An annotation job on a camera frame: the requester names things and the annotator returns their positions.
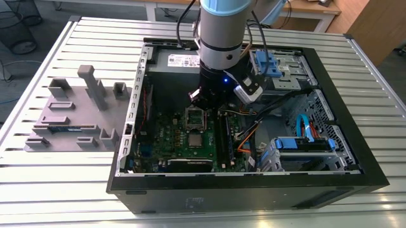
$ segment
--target wooden desk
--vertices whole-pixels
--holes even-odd
[[[265,3],[265,1],[257,2],[255,12],[257,12],[256,14],[259,18],[263,18],[261,22],[268,24],[267,13],[271,9],[267,7]],[[284,4],[280,17],[272,24],[275,28],[280,27],[283,24],[284,17],[288,14],[288,8],[288,4]],[[283,29],[304,31],[309,29],[309,31],[313,30],[315,32],[325,32],[335,15],[339,15],[341,12],[333,2],[328,7],[323,7],[317,4],[317,1],[307,0],[293,0],[291,2],[291,10],[289,23],[283,27]]]
[[[169,8],[169,9],[185,9],[191,0],[58,0],[60,2],[78,2],[78,3],[94,3],[106,5],[121,5],[121,6],[141,6],[146,10],[146,20],[156,21],[154,9],[156,8]],[[199,0],[191,7],[192,10],[199,9]],[[259,0],[256,3],[256,8],[264,10],[257,17],[264,18],[271,9],[267,7],[267,1]],[[335,15],[340,14],[339,8],[333,3],[328,7],[317,5],[316,2],[308,2],[307,0],[293,0],[291,2],[291,17],[292,18],[305,18],[319,20],[315,28],[315,32],[324,32],[333,19]],[[284,5],[280,17],[287,16],[288,4]]]

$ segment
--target wire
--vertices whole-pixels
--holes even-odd
[[[241,149],[241,146],[243,146],[243,144],[245,143],[245,141],[248,140],[248,138],[251,137],[251,135],[253,134],[253,132],[256,131],[256,129],[257,129],[257,126],[256,126],[255,129],[251,131],[251,133],[249,133],[248,136],[244,138],[244,140],[241,141],[241,143],[240,143],[240,145],[239,145],[239,147],[237,147],[237,149],[236,149],[237,152],[251,152],[249,150]]]
[[[264,71],[261,72],[261,74],[264,75],[267,73],[267,69],[268,69],[268,52],[267,52],[267,40],[265,40],[265,36],[264,36],[264,32],[261,30],[261,27],[260,27],[260,23],[259,23],[259,20],[257,20],[257,17],[253,13],[253,11],[251,11],[251,14],[252,14],[252,17],[253,17],[253,20],[255,20],[255,23],[257,24],[257,29],[259,29],[259,33],[260,33],[260,38],[261,38],[261,42],[264,44],[264,51],[265,51],[265,69]]]
[[[313,132],[313,137],[317,137],[317,138],[319,138],[320,135],[319,135],[319,133],[317,133],[315,127],[313,127],[313,123],[312,123],[312,122],[309,122],[309,129],[311,129],[311,131]]]
[[[40,61],[34,61],[34,60],[20,60],[20,61],[13,61],[10,63],[6,63],[6,64],[2,64],[2,61],[0,60],[0,65],[1,65],[1,70],[2,70],[2,79],[1,81],[6,82],[6,83],[10,83],[13,81],[13,76],[10,76],[8,79],[5,78],[5,69],[4,67],[5,66],[9,66],[12,64],[16,64],[16,63],[42,63]]]
[[[248,113],[249,113],[249,112],[247,112],[247,111],[244,111],[244,110],[241,109],[241,105],[240,105],[240,113],[243,113],[243,114],[248,114]]]
[[[315,131],[313,131],[313,128],[312,128],[312,127],[309,127],[309,133],[311,133],[311,136],[312,136],[312,137],[315,137],[315,136],[316,136],[316,133],[315,133]]]
[[[279,99],[276,99],[273,102],[268,103],[261,109],[260,111],[256,113],[256,117],[253,119],[253,121],[249,123],[249,127],[247,130],[241,131],[237,134],[237,137],[240,137],[241,135],[244,135],[261,121],[263,116],[269,113],[272,110],[275,110],[276,108],[279,108],[283,105],[283,102],[285,100],[288,100],[289,98],[301,95],[301,94],[308,94],[313,91],[312,88],[305,88],[297,91],[291,91],[288,92],[285,95],[283,95]]]
[[[12,80],[13,80],[13,76],[10,76],[8,79],[5,78],[5,69],[4,69],[4,64],[2,64],[2,61],[0,60],[0,64],[1,64],[1,70],[2,70],[2,78],[1,79],[5,83],[10,83]]]
[[[0,105],[1,104],[6,104],[6,103],[10,103],[10,102],[13,102],[13,101],[17,101],[20,98],[16,98],[16,99],[13,99],[13,100],[10,100],[10,101],[2,101],[2,102],[0,102]]]
[[[181,40],[180,40],[179,27],[180,27],[180,22],[181,22],[181,20],[183,20],[185,14],[188,13],[188,11],[189,11],[189,9],[191,9],[191,6],[195,4],[195,1],[196,1],[196,0],[191,0],[189,5],[187,6],[185,10],[183,11],[183,14],[180,15],[180,18],[179,18],[177,23],[176,23],[176,38],[177,38],[177,45],[179,45],[180,47],[183,47],[183,48],[184,48],[184,44],[181,43]]]
[[[18,1],[17,9],[14,10],[16,12],[18,12],[18,10],[20,10],[20,3],[21,3],[21,1]]]
[[[291,20],[291,16],[292,16],[292,11],[291,11],[292,10],[292,4],[291,4],[289,0],[287,0],[287,4],[288,4],[288,7],[289,7],[288,11],[287,11],[287,15],[284,17],[283,24],[276,29],[281,29],[287,25],[287,23],[289,22],[289,20]]]
[[[165,8],[158,8],[162,12],[164,12],[164,17],[171,16],[171,14],[168,14],[168,12],[165,11]]]
[[[257,24],[256,24],[256,22],[255,22],[255,20],[252,20],[252,19],[247,19],[247,22],[252,22],[251,24],[248,24],[248,26],[251,27],[251,26],[253,26],[253,25],[256,25],[257,26]],[[268,28],[268,29],[271,29],[272,27],[269,26],[269,25],[265,25],[265,24],[260,24],[260,26],[263,27],[263,28]]]
[[[4,64],[2,66],[8,66],[8,65],[12,65],[12,64],[14,64],[14,63],[42,63],[42,62],[40,62],[40,61],[34,61],[34,60],[20,60],[20,61],[13,61],[13,62],[10,62],[10,63],[6,63],[6,64]]]
[[[200,24],[200,13],[201,13],[200,11],[201,11],[201,8],[199,8],[199,12],[197,12],[197,19],[196,19],[195,28],[192,30],[192,37],[196,37],[197,26]]]
[[[175,10],[169,10],[168,8],[164,8],[164,9],[172,13],[177,11],[177,9],[175,9]]]
[[[239,112],[235,112],[235,111],[227,110],[227,109],[219,109],[219,110],[221,110],[221,111],[224,111],[224,112],[235,113],[235,114],[237,114],[237,115],[249,115],[249,114],[247,114],[247,113],[239,113]]]

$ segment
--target black cable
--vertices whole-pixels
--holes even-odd
[[[283,24],[280,25],[280,27],[279,28],[276,28],[276,29],[280,29],[280,28],[283,28],[285,25],[287,25],[287,23],[289,22],[289,20],[291,20],[291,16],[292,16],[292,4],[291,4],[291,2],[289,1],[287,1],[287,5],[288,5],[288,10],[287,10],[287,15],[285,15],[285,17],[284,17],[284,20],[283,20]]]
[[[251,32],[248,23],[247,23],[247,31],[248,31],[248,36],[249,36],[249,44],[252,44],[252,32]]]
[[[251,14],[252,14],[252,17],[253,17],[253,20],[255,20],[255,23],[257,24],[257,29],[259,29],[259,33],[260,33],[260,38],[261,38],[261,42],[264,44],[264,51],[265,51],[265,69],[264,71],[261,72],[261,74],[264,75],[267,73],[267,69],[268,69],[268,52],[267,52],[267,40],[265,40],[265,36],[264,36],[264,32],[261,30],[261,27],[260,27],[260,23],[259,23],[259,20],[257,20],[257,17],[253,13],[253,10],[251,11]]]
[[[169,11],[169,12],[172,12],[172,13],[177,11],[177,9],[169,10],[168,8],[165,8],[165,10]]]
[[[241,131],[241,133],[239,133],[237,137],[240,137],[241,135],[244,135],[247,132],[249,132],[253,127],[259,124],[259,122],[263,120],[263,116],[265,114],[268,114],[272,110],[275,110],[276,108],[279,108],[284,102],[301,94],[308,94],[313,91],[313,88],[305,88],[297,91],[291,91],[288,92],[285,95],[283,95],[279,99],[276,99],[275,101],[272,101],[271,103],[268,103],[256,113],[255,119],[251,121],[251,123],[247,125],[247,130]]]
[[[4,69],[4,64],[2,64],[2,61],[0,60],[0,65],[1,65],[1,70],[2,70],[2,81],[6,82],[6,83],[10,83],[12,80],[13,80],[13,76],[10,76],[8,79],[5,78],[5,69]]]
[[[197,26],[199,26],[199,23],[200,23],[200,11],[201,11],[201,9],[199,9],[196,24],[195,24],[195,28],[193,28],[193,30],[192,30],[192,36],[193,36],[193,37],[196,37]]]
[[[160,8],[160,10],[164,12],[164,17],[169,17],[171,14],[168,14],[168,12],[165,11],[165,8]]]
[[[188,16],[189,12],[191,12],[191,11],[188,11],[188,12],[185,13],[185,15],[184,15],[183,19],[184,19],[184,18]]]
[[[191,0],[189,5],[187,6],[185,10],[183,11],[183,14],[180,15],[180,18],[179,18],[177,23],[176,23],[176,38],[177,38],[177,45],[179,45],[180,47],[183,47],[183,48],[184,48],[184,44],[181,43],[181,40],[180,40],[179,26],[180,26],[180,22],[181,22],[184,16],[187,15],[187,13],[188,13],[188,11],[189,11],[189,9],[191,9],[191,6],[195,4],[195,1],[196,1],[196,0]]]
[[[247,19],[247,22],[252,22],[251,24],[248,24],[248,26],[251,27],[251,26],[253,26],[253,25],[256,25],[257,26],[257,24],[256,24],[256,22],[255,22],[255,20],[252,20],[252,19]],[[271,26],[269,25],[265,25],[265,24],[260,24],[260,26],[263,27],[263,28],[268,28],[268,29],[271,29]]]

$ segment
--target aluminum table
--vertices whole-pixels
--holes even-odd
[[[260,43],[252,29],[253,42]],[[191,25],[180,25],[191,39]],[[175,38],[175,23],[100,18],[69,21],[0,130],[0,226],[78,227],[404,227],[406,107],[357,44],[339,34],[265,30],[269,45],[313,48],[390,186],[320,209],[134,216],[105,193],[113,152],[25,152],[56,77],[84,86],[93,65],[104,86],[132,86],[144,37]]]

